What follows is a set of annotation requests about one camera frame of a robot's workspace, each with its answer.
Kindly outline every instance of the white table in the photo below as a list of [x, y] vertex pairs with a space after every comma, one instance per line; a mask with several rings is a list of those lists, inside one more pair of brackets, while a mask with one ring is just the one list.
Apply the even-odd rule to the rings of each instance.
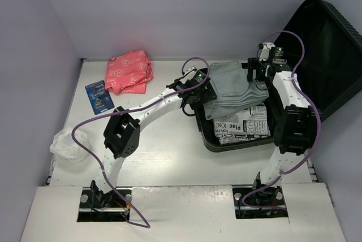
[[[116, 106], [147, 101], [180, 75], [182, 62], [153, 62], [146, 94], [112, 94]], [[93, 117], [84, 87], [104, 78], [106, 62], [85, 62], [66, 121], [74, 126]], [[83, 130], [103, 156], [107, 119]], [[132, 186], [132, 202], [151, 229], [125, 222], [81, 222], [83, 187], [97, 173], [95, 161], [64, 166], [57, 162], [50, 187], [39, 187], [21, 242], [90, 241], [328, 241], [344, 242], [326, 187], [312, 183], [306, 165], [283, 179], [288, 218], [236, 219], [231, 185], [251, 184], [267, 164], [273, 145], [212, 153], [194, 118], [174, 111], [142, 131], [138, 150], [125, 161], [118, 186]], [[131, 210], [131, 220], [140, 219]]]
[[[153, 61], [154, 79], [147, 84], [146, 94], [111, 93], [115, 106], [137, 106], [162, 92], [167, 84], [181, 76], [181, 61]], [[202, 62], [191, 63], [203, 67]], [[85, 86], [104, 79], [107, 62], [84, 62], [66, 126], [94, 116]], [[108, 118], [89, 123], [81, 129], [87, 133], [92, 150], [103, 158], [103, 131]], [[258, 171], [267, 164], [273, 144], [229, 152], [213, 153], [206, 149], [196, 120], [181, 110], [173, 111], [148, 125], [142, 131], [140, 145], [129, 156], [118, 176], [117, 186], [161, 185], [245, 185], [252, 184]], [[79, 185], [88, 187], [97, 175], [98, 164], [89, 157], [81, 164], [55, 165], [50, 186]], [[283, 183], [309, 183], [305, 164], [283, 179]]]

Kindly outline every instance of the gray folded shirt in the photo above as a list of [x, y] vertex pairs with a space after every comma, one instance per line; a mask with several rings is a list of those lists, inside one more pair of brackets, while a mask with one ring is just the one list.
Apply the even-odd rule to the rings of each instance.
[[247, 70], [241, 62], [215, 63], [210, 66], [210, 83], [215, 90], [217, 99], [204, 104], [207, 120], [232, 115], [243, 109], [264, 102], [268, 90], [264, 82], [247, 81]]

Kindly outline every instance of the red cloth with white print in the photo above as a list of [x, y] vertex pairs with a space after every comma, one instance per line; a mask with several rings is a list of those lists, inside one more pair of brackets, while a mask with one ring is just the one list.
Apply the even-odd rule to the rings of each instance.
[[146, 82], [152, 78], [151, 62], [143, 50], [108, 59], [106, 90], [116, 94], [145, 93]]

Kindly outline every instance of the crumpled white bag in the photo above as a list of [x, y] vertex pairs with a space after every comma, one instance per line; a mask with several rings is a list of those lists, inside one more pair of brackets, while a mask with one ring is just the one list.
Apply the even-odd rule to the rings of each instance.
[[[60, 159], [66, 163], [79, 163], [86, 159], [89, 155], [83, 148], [74, 142], [71, 136], [72, 128], [66, 127], [57, 133], [53, 138], [53, 143], [50, 146], [50, 152], [53, 153], [56, 159]], [[77, 130], [75, 132], [77, 140], [86, 146], [91, 148], [87, 134]]]

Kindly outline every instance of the wall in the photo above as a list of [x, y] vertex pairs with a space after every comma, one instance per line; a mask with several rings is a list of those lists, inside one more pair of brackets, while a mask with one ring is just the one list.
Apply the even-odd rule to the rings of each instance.
[[[333, 4], [362, 33], [360, 0]], [[313, 163], [318, 178], [329, 185], [335, 211], [349, 242], [362, 241], [362, 92], [323, 123]]]
[[50, 0], [81, 57], [247, 58], [304, 0]]
[[0, 0], [0, 241], [19, 241], [80, 62], [48, 0]]

